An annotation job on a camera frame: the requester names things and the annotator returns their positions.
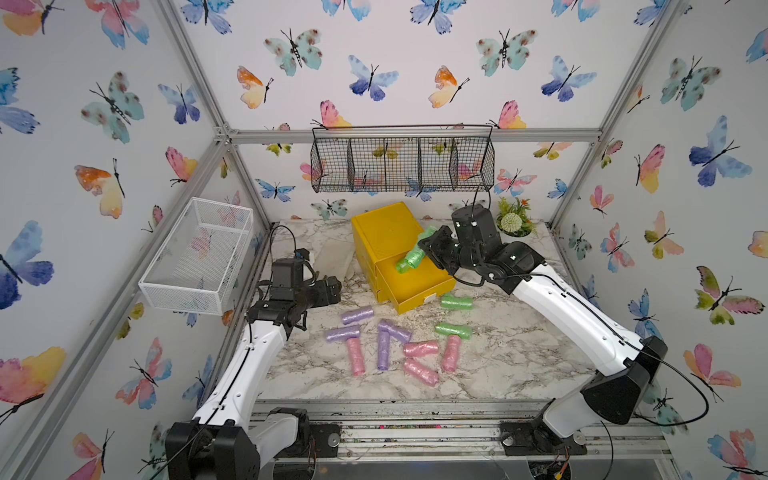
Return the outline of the green roll top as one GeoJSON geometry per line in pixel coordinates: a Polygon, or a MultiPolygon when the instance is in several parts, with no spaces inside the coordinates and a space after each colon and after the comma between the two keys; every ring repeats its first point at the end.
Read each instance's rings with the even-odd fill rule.
{"type": "Polygon", "coordinates": [[[474,301],[469,297],[456,297],[451,294],[445,294],[440,297],[440,305],[448,310],[472,310],[474,301]]]}

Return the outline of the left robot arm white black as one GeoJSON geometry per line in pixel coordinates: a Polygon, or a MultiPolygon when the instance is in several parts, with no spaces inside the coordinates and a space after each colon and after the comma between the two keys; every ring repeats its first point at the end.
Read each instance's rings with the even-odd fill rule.
{"type": "Polygon", "coordinates": [[[171,479],[256,479],[275,458],[316,460],[316,440],[304,409],[277,407],[257,425],[253,407],[273,362],[309,310],[339,303],[335,277],[269,285],[245,314],[238,348],[192,420],[175,423],[165,439],[161,470],[171,479]]]}

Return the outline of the yellow three-drawer box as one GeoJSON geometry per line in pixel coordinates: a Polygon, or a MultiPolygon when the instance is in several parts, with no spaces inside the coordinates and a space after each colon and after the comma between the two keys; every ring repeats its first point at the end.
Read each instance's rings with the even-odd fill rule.
{"type": "Polygon", "coordinates": [[[456,281],[424,259],[416,269],[401,273],[399,262],[417,244],[423,228],[403,202],[351,219],[356,258],[376,301],[389,302],[399,314],[422,306],[433,296],[454,289],[456,281]]]}

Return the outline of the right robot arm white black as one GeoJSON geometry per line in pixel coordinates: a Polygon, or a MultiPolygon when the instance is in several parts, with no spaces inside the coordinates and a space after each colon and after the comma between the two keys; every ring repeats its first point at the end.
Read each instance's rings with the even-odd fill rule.
{"type": "Polygon", "coordinates": [[[489,209],[465,206],[418,242],[439,269],[476,273],[526,303],[565,334],[591,360],[595,375],[551,401],[537,416],[540,438],[559,442],[600,420],[626,424],[655,378],[667,352],[655,337],[642,339],[602,313],[573,289],[533,247],[505,243],[489,209]]]}

